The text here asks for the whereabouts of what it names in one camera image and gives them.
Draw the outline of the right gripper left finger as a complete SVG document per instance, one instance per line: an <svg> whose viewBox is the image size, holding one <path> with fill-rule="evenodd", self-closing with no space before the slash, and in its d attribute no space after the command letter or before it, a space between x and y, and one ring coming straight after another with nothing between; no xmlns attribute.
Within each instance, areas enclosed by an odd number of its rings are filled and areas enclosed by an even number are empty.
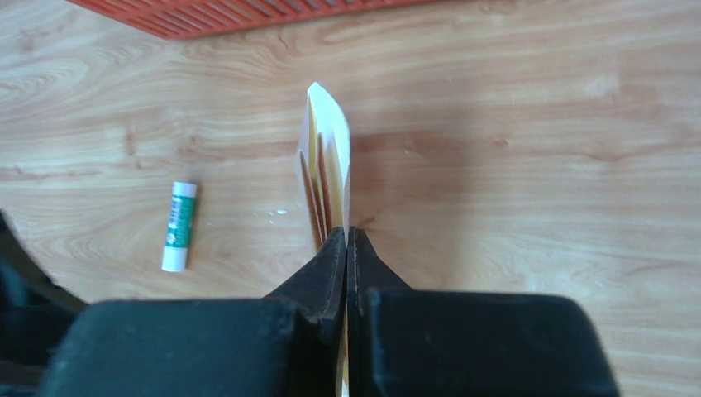
<svg viewBox="0 0 701 397"><path fill-rule="evenodd" d="M339 396L346 238L260 299L113 300L87 307L41 396Z"/></svg>

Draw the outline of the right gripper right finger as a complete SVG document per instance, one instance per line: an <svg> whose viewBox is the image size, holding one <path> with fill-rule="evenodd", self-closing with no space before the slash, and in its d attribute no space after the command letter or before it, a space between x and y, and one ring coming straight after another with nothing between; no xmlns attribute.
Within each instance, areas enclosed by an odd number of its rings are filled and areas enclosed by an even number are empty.
<svg viewBox="0 0 701 397"><path fill-rule="evenodd" d="M353 396L617 396L587 313L551 294L411 288L353 227L347 248Z"/></svg>

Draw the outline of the green white glue stick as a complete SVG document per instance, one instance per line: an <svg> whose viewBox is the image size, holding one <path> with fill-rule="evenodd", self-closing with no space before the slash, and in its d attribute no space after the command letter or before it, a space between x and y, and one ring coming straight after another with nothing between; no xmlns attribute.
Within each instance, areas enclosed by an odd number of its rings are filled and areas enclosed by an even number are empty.
<svg viewBox="0 0 701 397"><path fill-rule="evenodd" d="M196 184L173 182L169 221L161 260L163 271L181 272L187 267L197 189Z"/></svg>

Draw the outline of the white letter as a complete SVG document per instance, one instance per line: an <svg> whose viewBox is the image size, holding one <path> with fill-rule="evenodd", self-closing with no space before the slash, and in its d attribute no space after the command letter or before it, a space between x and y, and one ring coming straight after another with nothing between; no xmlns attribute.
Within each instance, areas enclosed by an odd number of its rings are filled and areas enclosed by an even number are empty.
<svg viewBox="0 0 701 397"><path fill-rule="evenodd" d="M351 134L340 104L320 83L308 87L295 160L315 250L297 273L303 315L315 332L314 388L323 396L345 396Z"/></svg>

